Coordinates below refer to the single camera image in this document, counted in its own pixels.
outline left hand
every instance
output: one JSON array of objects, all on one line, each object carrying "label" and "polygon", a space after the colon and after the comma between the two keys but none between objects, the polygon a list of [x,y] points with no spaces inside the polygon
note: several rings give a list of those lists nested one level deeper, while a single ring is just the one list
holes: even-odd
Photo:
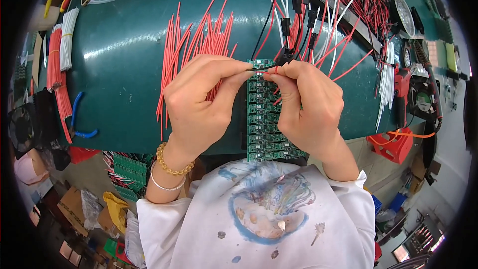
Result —
[{"label": "left hand", "polygon": [[[173,131],[165,150],[181,152],[194,160],[218,141],[231,121],[232,105],[242,83],[254,75],[252,64],[200,54],[188,62],[164,89],[164,99]],[[214,100],[207,93],[220,81]]]}]

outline pliers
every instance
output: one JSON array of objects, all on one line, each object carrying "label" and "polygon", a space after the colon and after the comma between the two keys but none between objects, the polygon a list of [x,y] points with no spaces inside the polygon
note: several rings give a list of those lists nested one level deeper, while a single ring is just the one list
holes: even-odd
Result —
[{"label": "pliers", "polygon": [[83,137],[83,138],[92,138],[93,136],[98,134],[98,129],[95,129],[93,132],[90,132],[90,133],[75,131],[76,109],[78,108],[78,102],[80,101],[82,96],[83,96],[83,92],[79,92],[78,95],[76,96],[75,102],[73,103],[73,110],[71,114],[71,127],[68,129],[70,133],[70,138],[73,138],[75,135]]}]

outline hand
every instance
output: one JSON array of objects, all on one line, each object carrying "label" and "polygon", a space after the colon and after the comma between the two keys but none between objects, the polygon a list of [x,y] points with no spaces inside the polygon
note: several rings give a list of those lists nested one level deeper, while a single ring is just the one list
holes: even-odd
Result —
[{"label": "hand", "polygon": [[310,63],[292,61],[278,67],[277,73],[264,78],[274,81],[281,90],[279,130],[312,157],[335,161],[343,142],[338,131],[344,107],[342,89]]},{"label": "hand", "polygon": [[[173,129],[164,155],[174,147],[175,155],[181,152],[188,163],[224,135],[234,98],[242,83],[254,75],[247,69],[252,69],[252,64],[214,55],[198,55],[185,65],[164,89]],[[216,97],[206,101],[207,93],[220,80]]]}]

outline yellow bag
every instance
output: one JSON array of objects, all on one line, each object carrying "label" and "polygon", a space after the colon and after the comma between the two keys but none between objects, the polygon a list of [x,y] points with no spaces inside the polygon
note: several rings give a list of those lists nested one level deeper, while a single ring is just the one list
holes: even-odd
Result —
[{"label": "yellow bag", "polygon": [[118,227],[118,229],[123,234],[125,234],[126,219],[124,218],[124,216],[126,213],[122,209],[128,208],[129,207],[128,203],[118,199],[114,194],[107,191],[103,193],[103,199],[106,202],[106,205],[108,205],[108,212],[110,213],[111,220]]}]

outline green circuit board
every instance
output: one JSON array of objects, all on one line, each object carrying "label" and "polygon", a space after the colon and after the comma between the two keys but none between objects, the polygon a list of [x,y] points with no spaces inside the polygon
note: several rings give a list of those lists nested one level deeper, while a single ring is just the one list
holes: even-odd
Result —
[{"label": "green circuit board", "polygon": [[[254,69],[273,64],[273,60],[247,60]],[[248,161],[270,161],[305,156],[305,152],[293,145],[278,128],[281,105],[273,105],[281,97],[274,94],[277,86],[256,73],[247,81],[247,151]]]}]

